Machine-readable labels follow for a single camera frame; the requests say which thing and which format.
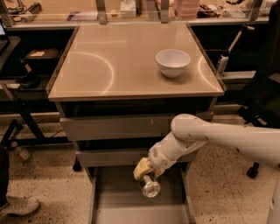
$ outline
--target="person's foot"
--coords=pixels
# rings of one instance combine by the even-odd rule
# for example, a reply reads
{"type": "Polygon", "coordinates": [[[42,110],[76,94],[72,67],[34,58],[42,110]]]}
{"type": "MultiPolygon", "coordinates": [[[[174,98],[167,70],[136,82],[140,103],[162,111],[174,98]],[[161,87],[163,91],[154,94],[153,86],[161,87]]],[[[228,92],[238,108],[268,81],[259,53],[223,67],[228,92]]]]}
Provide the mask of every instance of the person's foot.
{"type": "Polygon", "coordinates": [[[7,200],[7,204],[0,207],[0,214],[26,215],[34,212],[39,207],[39,201],[33,197],[26,199],[8,196],[7,200]]]}

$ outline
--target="beige tabletop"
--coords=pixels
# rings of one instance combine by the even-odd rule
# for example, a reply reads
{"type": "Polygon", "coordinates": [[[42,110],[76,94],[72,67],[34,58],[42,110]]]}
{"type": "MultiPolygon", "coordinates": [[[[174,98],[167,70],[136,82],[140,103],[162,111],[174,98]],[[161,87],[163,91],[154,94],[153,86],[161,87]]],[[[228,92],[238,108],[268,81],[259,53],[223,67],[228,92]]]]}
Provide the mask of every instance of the beige tabletop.
{"type": "Polygon", "coordinates": [[[186,24],[81,26],[53,84],[54,102],[219,96],[224,91],[186,24]],[[175,79],[158,71],[156,55],[179,49],[191,56],[175,79]]]}

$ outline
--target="drawer front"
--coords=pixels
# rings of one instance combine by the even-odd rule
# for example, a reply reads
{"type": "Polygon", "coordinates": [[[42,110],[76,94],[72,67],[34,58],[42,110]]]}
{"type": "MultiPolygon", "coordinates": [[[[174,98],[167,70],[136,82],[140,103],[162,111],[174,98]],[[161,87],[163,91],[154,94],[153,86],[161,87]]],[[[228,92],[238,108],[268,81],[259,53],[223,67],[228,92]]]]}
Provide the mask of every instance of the drawer front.
{"type": "Polygon", "coordinates": [[[70,141],[164,137],[174,115],[114,115],[61,118],[70,141]]]}
{"type": "MultiPolygon", "coordinates": [[[[148,149],[78,150],[76,155],[82,167],[135,165],[148,156],[148,149]]],[[[192,162],[196,155],[197,151],[181,157],[178,162],[192,162]]]]}

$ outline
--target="drawer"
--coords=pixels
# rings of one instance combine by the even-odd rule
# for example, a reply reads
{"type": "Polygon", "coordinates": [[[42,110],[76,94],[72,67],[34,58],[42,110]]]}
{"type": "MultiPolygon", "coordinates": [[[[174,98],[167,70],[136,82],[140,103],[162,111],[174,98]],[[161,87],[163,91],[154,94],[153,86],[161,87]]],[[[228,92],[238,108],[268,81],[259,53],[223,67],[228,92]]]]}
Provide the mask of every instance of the drawer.
{"type": "Polygon", "coordinates": [[[185,174],[179,168],[158,178],[161,192],[153,199],[141,194],[132,166],[101,167],[94,172],[90,223],[195,223],[185,174]]]}
{"type": "Polygon", "coordinates": [[[164,137],[174,115],[108,115],[61,118],[70,141],[164,137]]]}
{"type": "MultiPolygon", "coordinates": [[[[78,150],[76,155],[82,167],[134,165],[148,156],[148,149],[78,150]]],[[[192,162],[196,155],[197,151],[179,158],[178,162],[192,162]]]]}

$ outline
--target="terrazzo floor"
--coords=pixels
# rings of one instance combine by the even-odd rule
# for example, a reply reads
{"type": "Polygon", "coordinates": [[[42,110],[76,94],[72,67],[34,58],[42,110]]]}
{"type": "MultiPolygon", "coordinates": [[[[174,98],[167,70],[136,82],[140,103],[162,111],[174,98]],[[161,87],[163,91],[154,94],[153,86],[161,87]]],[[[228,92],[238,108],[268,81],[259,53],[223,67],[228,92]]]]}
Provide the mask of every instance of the terrazzo floor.
{"type": "MultiPolygon", "coordinates": [[[[61,130],[56,114],[34,117],[46,136],[61,130]]],[[[12,118],[14,115],[0,115],[0,138],[12,118]]],[[[238,115],[230,114],[218,113],[213,121],[243,124],[238,115]]],[[[21,135],[28,137],[28,128],[21,135]]],[[[84,170],[73,171],[74,147],[36,146],[28,151],[32,156],[27,163],[22,163],[14,151],[10,152],[9,195],[37,197],[40,209],[24,217],[0,215],[0,223],[88,223],[91,183],[84,170]]],[[[251,179],[246,175],[251,165],[252,161],[211,144],[199,150],[188,177],[197,224],[266,223],[279,173],[261,165],[258,176],[251,179]]]]}

